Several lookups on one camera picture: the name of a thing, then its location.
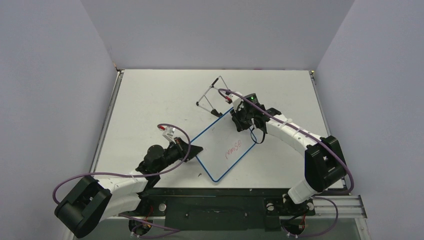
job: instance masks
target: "wall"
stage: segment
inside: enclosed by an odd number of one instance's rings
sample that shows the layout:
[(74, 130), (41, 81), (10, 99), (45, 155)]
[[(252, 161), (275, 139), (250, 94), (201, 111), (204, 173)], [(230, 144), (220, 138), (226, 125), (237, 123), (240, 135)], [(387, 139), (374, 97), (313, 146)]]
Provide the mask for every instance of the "wall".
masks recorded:
[(424, 1), (356, 0), (316, 70), (373, 239), (422, 239)]
[(354, 0), (81, 0), (120, 69), (316, 69)]
[(116, 70), (79, 0), (1, 1), (0, 23), (0, 238), (61, 239), (52, 190), (90, 169)]

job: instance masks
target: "red handwriting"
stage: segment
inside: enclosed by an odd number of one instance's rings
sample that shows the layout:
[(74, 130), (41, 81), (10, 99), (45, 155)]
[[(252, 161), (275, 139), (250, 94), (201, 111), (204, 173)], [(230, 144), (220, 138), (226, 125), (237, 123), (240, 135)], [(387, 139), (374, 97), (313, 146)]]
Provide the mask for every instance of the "red handwriting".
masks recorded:
[(232, 146), (228, 151), (225, 153), (225, 158), (228, 159), (228, 156), (230, 156), (233, 152), (237, 152), (239, 150), (240, 146), (242, 145), (242, 140), (238, 140), (234, 143), (234, 146)]

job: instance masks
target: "blue border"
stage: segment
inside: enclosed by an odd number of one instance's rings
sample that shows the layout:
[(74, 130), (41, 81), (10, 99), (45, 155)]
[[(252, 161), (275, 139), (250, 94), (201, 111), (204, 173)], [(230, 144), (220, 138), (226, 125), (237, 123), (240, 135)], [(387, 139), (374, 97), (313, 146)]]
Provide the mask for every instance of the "blue border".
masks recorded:
[[(211, 125), (209, 125), (205, 130), (203, 130), (201, 133), (199, 133), (199, 135), (197, 135), (195, 138), (193, 138), (193, 140), (191, 140), (191, 142), (194, 142), (198, 137), (200, 137), (200, 135), (202, 135), (204, 132), (206, 132), (206, 130), (208, 130), (210, 127), (212, 127), (214, 124), (216, 124), (221, 118), (223, 118), (226, 114), (228, 114), (231, 110), (233, 109), (233, 107), (231, 107), (228, 111), (226, 111), (222, 116), (220, 116), (217, 120), (215, 120)], [(207, 175), (209, 176), (209, 178), (214, 182), (217, 183), (219, 182), (254, 146), (256, 145), (256, 143), (253, 143), (253, 145), (251, 147), (249, 147), (249, 149), (243, 153), (243, 155), (241, 155), (241, 157), (231, 166), (228, 168), (228, 170), (226, 172), (224, 172), (224, 174), (218, 178), (218, 180), (215, 180), (211, 174), (208, 172), (208, 170), (206, 170), (206, 167), (203, 165), (203, 163), (200, 161), (200, 159), (198, 158), (198, 156), (196, 156), (197, 161), (200, 163), (200, 165), (203, 167), (203, 169), (206, 171)]]

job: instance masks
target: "small whiteboard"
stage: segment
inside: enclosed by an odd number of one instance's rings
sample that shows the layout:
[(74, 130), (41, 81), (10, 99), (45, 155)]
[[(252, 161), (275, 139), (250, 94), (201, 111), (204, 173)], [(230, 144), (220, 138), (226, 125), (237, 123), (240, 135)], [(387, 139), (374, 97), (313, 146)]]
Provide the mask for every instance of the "small whiteboard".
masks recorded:
[(252, 148), (249, 130), (237, 132), (230, 108), (197, 135), (191, 143), (203, 147), (196, 158), (215, 183), (219, 182)]

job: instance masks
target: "table top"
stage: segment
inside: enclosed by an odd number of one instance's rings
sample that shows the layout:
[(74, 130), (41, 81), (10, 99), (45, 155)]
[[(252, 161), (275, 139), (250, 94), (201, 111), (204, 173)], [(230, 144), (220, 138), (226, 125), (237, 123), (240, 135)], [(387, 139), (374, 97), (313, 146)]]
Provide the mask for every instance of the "table top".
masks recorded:
[[(150, 146), (167, 147), (168, 142), (157, 124), (173, 124), (191, 138), (197, 136), (217, 119), (196, 106), (196, 101), (218, 76), (223, 77), (231, 90), (243, 95), (256, 93), (266, 108), (281, 111), (314, 134), (328, 135), (308, 71), (127, 69), (95, 172), (127, 174), (143, 161)], [(225, 86), (219, 81), (216, 87)], [(218, 112), (224, 113), (231, 107), (216, 91), (207, 96)], [(201, 104), (210, 107), (205, 100)], [(175, 136), (184, 138), (179, 132)], [(304, 166), (298, 152), (267, 135), (263, 144), (253, 147), (218, 183), (213, 182), (193, 158), (161, 175), (155, 187), (291, 188), (304, 177)], [(331, 187), (342, 188), (343, 184), (339, 180)]]

